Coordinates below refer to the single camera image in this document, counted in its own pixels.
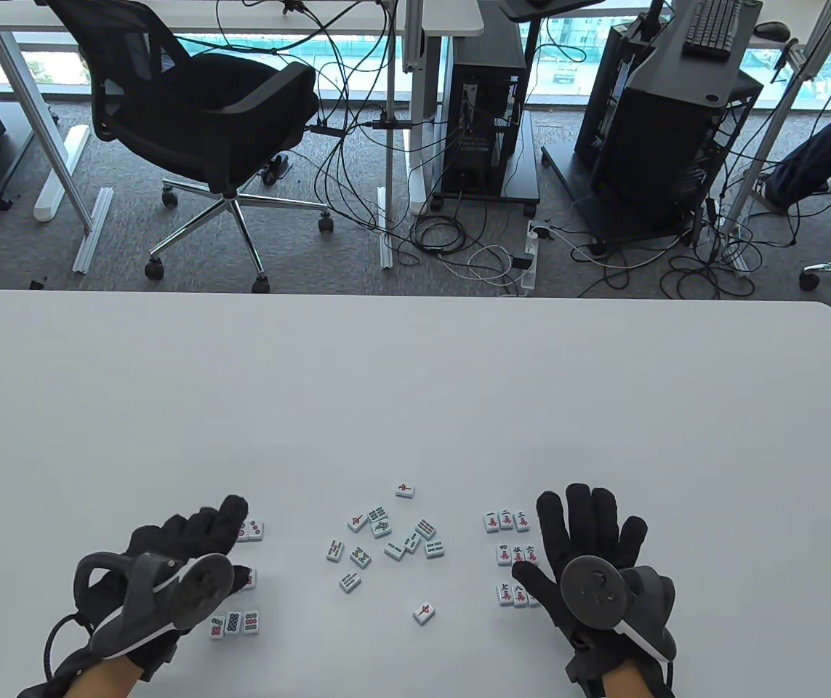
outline keyboard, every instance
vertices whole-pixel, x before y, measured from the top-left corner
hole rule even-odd
[[[683,53],[725,63],[738,31],[742,0],[704,0],[697,3]]]

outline power adapter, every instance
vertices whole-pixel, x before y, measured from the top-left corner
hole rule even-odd
[[[534,257],[525,252],[519,252],[512,255],[512,269],[519,269],[523,272],[531,269],[531,263],[534,262]]]

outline chair armrest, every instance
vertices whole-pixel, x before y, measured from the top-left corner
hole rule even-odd
[[[306,91],[313,92],[313,89],[315,70],[302,63],[290,63],[240,102],[222,109],[199,110],[197,119],[205,129],[225,130],[233,142],[245,139],[249,142],[265,122],[302,119],[305,123],[315,111],[302,113],[300,110],[305,109],[306,103],[296,97]]]

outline computer mouse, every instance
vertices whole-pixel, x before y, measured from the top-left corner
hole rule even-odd
[[[790,27],[782,21],[764,21],[755,27],[755,36],[768,41],[776,41],[778,44],[785,44],[790,40]]]

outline chair caster wheel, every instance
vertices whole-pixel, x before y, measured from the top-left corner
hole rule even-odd
[[[334,219],[332,218],[332,214],[328,212],[322,212],[318,216],[318,232],[319,233],[333,233],[334,232]]]
[[[594,260],[600,260],[609,253],[609,245],[604,242],[591,242],[587,247],[587,252]]]
[[[251,293],[269,293],[270,292],[270,279],[266,276],[257,276],[257,280],[253,282],[253,286],[250,287]]]
[[[163,193],[160,195],[160,198],[163,199],[163,205],[168,207],[168,209],[179,206],[180,197],[176,196],[176,192],[170,186],[163,187]]]
[[[819,286],[819,277],[814,273],[800,272],[800,290],[810,292]]]
[[[143,275],[150,279],[150,281],[160,281],[163,279],[163,262],[160,262],[159,257],[153,257],[150,262],[147,262],[147,266],[143,268]]]

